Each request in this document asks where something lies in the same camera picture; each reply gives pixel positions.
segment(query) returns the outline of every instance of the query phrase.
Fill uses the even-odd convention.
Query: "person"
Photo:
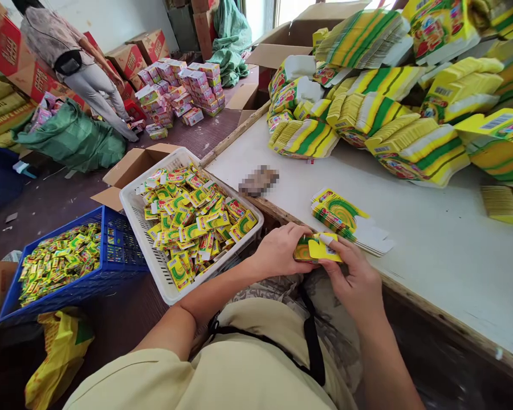
[[[122,85],[123,81],[86,36],[56,12],[45,9],[38,0],[13,0],[13,4],[23,15],[23,39],[42,69],[53,79],[69,86],[128,141],[138,141],[125,122],[129,115],[118,89],[95,60],[116,84]],[[120,117],[100,92],[109,96]]]
[[[319,260],[319,279],[320,269],[310,273],[312,264],[292,257],[311,234],[294,223],[271,231],[252,256],[171,306],[133,351],[83,381],[64,408],[351,410],[360,355],[366,408],[424,409],[386,318],[380,275],[358,247],[322,236],[349,275]],[[276,278],[283,282],[271,286]],[[332,319],[343,335],[332,346],[323,309],[335,307],[344,312]],[[192,349],[213,317],[204,347]]]

